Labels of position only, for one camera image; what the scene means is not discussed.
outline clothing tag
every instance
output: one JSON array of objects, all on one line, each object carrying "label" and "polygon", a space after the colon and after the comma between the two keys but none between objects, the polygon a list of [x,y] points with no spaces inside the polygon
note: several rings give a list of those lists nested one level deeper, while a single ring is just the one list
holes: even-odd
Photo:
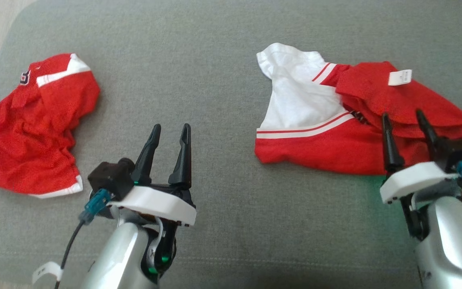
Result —
[{"label": "clothing tag", "polygon": [[405,71],[393,71],[390,73],[388,85],[395,86],[411,82],[411,73],[413,73],[411,69],[406,69]]},{"label": "clothing tag", "polygon": [[31,283],[35,284],[39,278],[46,274],[55,275],[57,281],[62,279],[63,270],[60,269],[60,265],[55,262],[47,262],[46,264],[40,266],[35,272],[33,272],[33,276],[31,277]]}]

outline red stripe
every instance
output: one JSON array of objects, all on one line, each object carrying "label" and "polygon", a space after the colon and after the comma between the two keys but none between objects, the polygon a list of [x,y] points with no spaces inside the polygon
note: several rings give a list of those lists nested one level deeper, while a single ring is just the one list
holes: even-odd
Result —
[{"label": "red stripe", "polygon": [[317,74],[317,76],[315,76],[315,78],[312,81],[317,80],[317,78],[326,70],[326,68],[329,66],[329,64],[330,63],[326,64],[326,66],[324,66],[324,68]]},{"label": "red stripe", "polygon": [[328,124],[332,123],[333,121],[345,116],[345,115],[348,115],[349,113],[343,113],[337,117],[335,117],[334,119],[324,123],[323,125],[321,126],[317,126],[316,128],[307,128],[306,130],[272,130],[272,131],[261,131],[261,132],[256,132],[257,134],[277,134],[277,133],[300,133],[300,132],[309,132],[310,130],[317,130],[319,128],[323,128],[324,126],[327,126]]}]

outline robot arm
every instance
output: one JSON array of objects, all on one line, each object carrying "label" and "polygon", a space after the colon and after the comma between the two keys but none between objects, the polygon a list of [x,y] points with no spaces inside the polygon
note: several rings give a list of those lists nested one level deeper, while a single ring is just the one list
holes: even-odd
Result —
[{"label": "robot arm", "polygon": [[462,288],[462,139],[438,137],[421,111],[417,118],[433,161],[404,169],[383,115],[387,179],[381,198],[400,201],[409,234],[420,241],[415,252],[422,287]]},{"label": "robot arm", "polygon": [[136,161],[101,163],[89,176],[93,192],[108,190],[112,199],[99,215],[118,226],[90,269],[83,289],[155,289],[176,256],[176,231],[196,219],[191,200],[190,125],[185,124],[181,150],[167,185],[149,176],[161,127],[156,124]]}]

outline gray cushion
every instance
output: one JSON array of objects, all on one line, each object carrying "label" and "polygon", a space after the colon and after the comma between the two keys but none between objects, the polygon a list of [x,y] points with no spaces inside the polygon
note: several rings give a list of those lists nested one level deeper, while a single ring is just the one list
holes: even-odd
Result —
[{"label": "gray cushion", "polygon": [[[30,62],[67,52],[92,68],[101,96],[75,130],[83,193],[0,190],[0,279],[29,283],[39,265],[61,261],[88,173],[135,159],[155,123],[152,177],[167,181],[187,122],[198,217],[178,231],[165,288],[417,287],[415,242],[400,207],[381,203],[380,177],[255,158],[271,93],[255,53],[273,42],[335,63],[391,61],[462,108],[462,1],[39,1],[2,48],[0,100]],[[98,218],[82,229],[64,286],[81,282],[114,226]]]}]

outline white stripe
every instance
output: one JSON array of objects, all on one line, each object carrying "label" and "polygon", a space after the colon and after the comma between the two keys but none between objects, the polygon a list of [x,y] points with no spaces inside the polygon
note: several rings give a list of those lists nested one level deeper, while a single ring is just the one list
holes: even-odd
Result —
[{"label": "white stripe", "polygon": [[330,72],[334,69],[335,66],[335,63],[330,63],[328,67],[326,67],[326,70],[324,70],[322,74],[317,79],[315,79],[314,82],[321,83],[322,81],[324,81],[324,79],[326,79],[329,76]]},{"label": "white stripe", "polygon": [[296,128],[269,128],[269,129],[264,129],[264,128],[257,128],[257,132],[282,132],[283,130],[310,130],[312,128],[318,128],[319,126],[323,126],[326,123],[330,123],[331,120],[333,119],[338,119],[342,114],[346,114],[348,111],[345,108],[341,108],[340,111],[333,115],[332,117],[329,117],[326,119],[326,121],[319,122],[314,126],[298,126]]},{"label": "white stripe", "polygon": [[36,196],[39,199],[47,199],[49,197],[74,194],[74,193],[81,192],[81,191],[83,191],[83,181],[81,180],[81,176],[78,175],[76,176],[76,183],[66,189],[61,189],[55,192],[50,192],[50,193],[45,193],[45,194],[30,194],[30,196]]},{"label": "white stripe", "polygon": [[40,88],[43,85],[46,85],[50,82],[62,79],[63,77],[73,75],[75,73],[82,73],[85,71],[90,71],[88,65],[86,65],[81,59],[77,57],[74,53],[71,54],[71,59],[67,65],[67,70],[59,73],[47,74],[37,77],[36,82],[37,86]]},{"label": "white stripe", "polygon": [[348,121],[350,119],[354,119],[354,116],[351,115],[351,114],[346,114],[343,117],[340,117],[339,119],[333,121],[332,123],[329,123],[328,125],[323,126],[321,128],[317,128],[315,130],[308,130],[306,132],[256,134],[256,138],[271,138],[271,139],[274,139],[274,138],[293,138],[293,137],[314,136],[314,135],[326,132],[328,130],[331,130],[332,128],[335,128],[336,126],[339,126],[340,124],[342,124],[345,121]]}]

